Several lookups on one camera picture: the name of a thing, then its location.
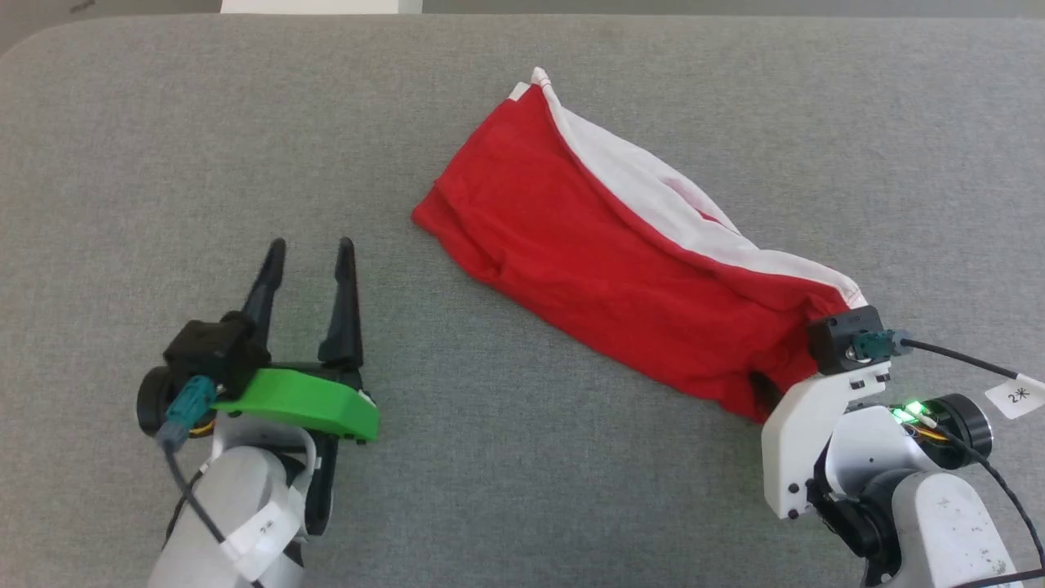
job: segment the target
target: green 3d-printed part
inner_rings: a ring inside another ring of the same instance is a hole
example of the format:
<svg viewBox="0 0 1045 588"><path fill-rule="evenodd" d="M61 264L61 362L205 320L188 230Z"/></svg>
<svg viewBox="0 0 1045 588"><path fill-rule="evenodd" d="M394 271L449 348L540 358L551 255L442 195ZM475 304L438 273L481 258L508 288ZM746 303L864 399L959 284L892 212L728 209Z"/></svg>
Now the green 3d-printed part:
<svg viewBox="0 0 1045 588"><path fill-rule="evenodd" d="M239 400L212 407L338 437L377 439L377 407L363 393L294 370L259 370Z"/></svg>

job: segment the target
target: red bag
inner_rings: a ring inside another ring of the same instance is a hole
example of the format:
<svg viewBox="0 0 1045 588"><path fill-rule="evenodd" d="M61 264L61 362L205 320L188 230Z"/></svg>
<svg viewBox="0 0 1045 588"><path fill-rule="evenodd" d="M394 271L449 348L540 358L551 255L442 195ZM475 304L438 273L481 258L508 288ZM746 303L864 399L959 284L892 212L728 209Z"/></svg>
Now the red bag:
<svg viewBox="0 0 1045 588"><path fill-rule="evenodd" d="M750 373L786 392L816 372L806 325L866 305L849 277L759 249L677 170L562 108L540 68L413 218L579 342L757 421Z"/></svg>

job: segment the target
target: gray table surface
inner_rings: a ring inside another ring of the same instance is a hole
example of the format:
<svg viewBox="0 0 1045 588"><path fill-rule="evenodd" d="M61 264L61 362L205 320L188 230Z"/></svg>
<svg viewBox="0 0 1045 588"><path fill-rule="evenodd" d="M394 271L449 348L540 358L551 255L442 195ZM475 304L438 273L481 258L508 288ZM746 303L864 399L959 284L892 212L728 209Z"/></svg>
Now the gray table surface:
<svg viewBox="0 0 1045 588"><path fill-rule="evenodd" d="M185 321L241 304L277 235L272 348L312 357L342 234L384 428L343 450L309 586L855 585L814 517L765 505L756 425L469 280L409 213L540 65L756 242L1040 377L1042 64L1045 23L1002 20L200 16L30 39L0 58L0 585L144 582L176 490L137 429L141 376ZM890 399L997 383L924 356L893 374ZM988 410L1045 521L1045 413Z"/></svg>

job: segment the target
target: black cable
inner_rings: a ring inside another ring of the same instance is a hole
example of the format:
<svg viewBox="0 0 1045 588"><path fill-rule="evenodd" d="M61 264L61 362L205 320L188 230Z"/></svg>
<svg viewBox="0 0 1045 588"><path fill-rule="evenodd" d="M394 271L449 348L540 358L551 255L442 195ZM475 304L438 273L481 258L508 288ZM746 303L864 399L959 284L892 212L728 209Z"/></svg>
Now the black cable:
<svg viewBox="0 0 1045 588"><path fill-rule="evenodd" d="M203 504L196 500L195 494L192 492L192 487L189 486L189 483L185 480L185 476L182 475L182 471L178 467L178 462L175 460L175 446L171 443L163 444L163 457L167 462L167 468L170 469L170 475L175 478L175 484L178 485L178 490L182 492L182 498L192 509L195 516L200 518L200 522L207 527L214 541L217 541L218 545L225 543L225 535L222 534L222 530L217 528L217 525L214 524L214 519L210 518L210 515L204 510ZM260 581L255 580L251 582L251 588L264 588L264 586L261 585Z"/></svg>
<svg viewBox="0 0 1045 588"><path fill-rule="evenodd" d="M195 488L195 483L200 481L203 477L203 470L196 470L195 474L189 478L189 488ZM163 545L167 545L167 541L170 541L170 534L175 532L175 525L178 524L178 518L182 516L182 509L185 508L185 495L178 500L178 504L175 504L175 514L170 516L170 521L167 523L167 532L163 536Z"/></svg>
<svg viewBox="0 0 1045 588"><path fill-rule="evenodd" d="M998 376L1003 376L1005 378L1008 378L1009 380L1016 380L1016 378L1019 376L1018 373L1013 372L1012 370L1002 368L1000 366L995 366L989 361L983 361L981 359L977 359L972 356L967 356L966 354L959 354L958 352L955 352L953 350L948 350L947 348L933 346L932 344L923 344L922 342L915 342L914 339L901 339L900 345L914 350L931 352L937 355L942 355L944 357L956 359L958 361L968 363L969 366L975 366L980 370L985 370L993 374L997 374Z"/></svg>
<svg viewBox="0 0 1045 588"><path fill-rule="evenodd" d="M1002 584L1008 584L1009 582L1023 582L1024 580L1035 580L1037 578L1045 578L1045 568L1009 573L1008 575L984 578L983 580L974 580L972 582L966 582L965 584L955 586L954 588L989 588L990 586L1001 586Z"/></svg>

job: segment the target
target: white object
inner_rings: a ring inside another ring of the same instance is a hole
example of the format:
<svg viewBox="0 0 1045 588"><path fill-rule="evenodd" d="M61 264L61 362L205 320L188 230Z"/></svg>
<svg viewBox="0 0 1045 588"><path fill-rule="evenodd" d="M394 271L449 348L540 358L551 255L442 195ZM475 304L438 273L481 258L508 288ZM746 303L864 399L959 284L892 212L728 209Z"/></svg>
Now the white object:
<svg viewBox="0 0 1045 588"><path fill-rule="evenodd" d="M868 406L843 415L831 436L823 466L832 490L859 495L875 476L890 470L938 472L940 467L897 426L888 408Z"/></svg>
<svg viewBox="0 0 1045 588"><path fill-rule="evenodd" d="M1018 419L1045 406L1045 385L1020 374L1016 380L986 392L986 398L1008 419Z"/></svg>
<svg viewBox="0 0 1045 588"><path fill-rule="evenodd" d="M515 85L514 88L512 88L512 93L508 94L508 99L512 100L513 102L517 102L518 99L519 99L519 97L521 97L522 94L525 94L526 91L529 90L529 89L530 89L530 85L529 84L525 84L522 81L519 81L518 84Z"/></svg>
<svg viewBox="0 0 1045 588"><path fill-rule="evenodd" d="M791 485L805 488L813 467L845 413L857 399L885 391L879 376L889 373L890 362L837 374L813 377L788 391L762 428L763 490L769 508L784 519L794 511L806 512L805 492L791 492ZM862 383L859 390L854 385Z"/></svg>
<svg viewBox="0 0 1045 588"><path fill-rule="evenodd" d="M979 495L961 478L913 474L897 487L892 514L903 563L888 588L951 588L1016 572ZM1022 588L1023 583L1004 584Z"/></svg>
<svg viewBox="0 0 1045 588"><path fill-rule="evenodd" d="M273 487L269 503L232 532L222 550L239 574L254 582L283 554L304 523L305 499L294 488Z"/></svg>
<svg viewBox="0 0 1045 588"><path fill-rule="evenodd" d="M225 0L222 14L419 15L422 0Z"/></svg>
<svg viewBox="0 0 1045 588"><path fill-rule="evenodd" d="M254 446L305 448L305 468L287 486L286 469ZM304 542L305 499L317 468L316 443L301 427L242 415L217 415L211 456L194 489L196 499L225 533L220 546L188 505L153 568L148 588L237 588L243 579L265 588L301 585L304 568L283 552Z"/></svg>

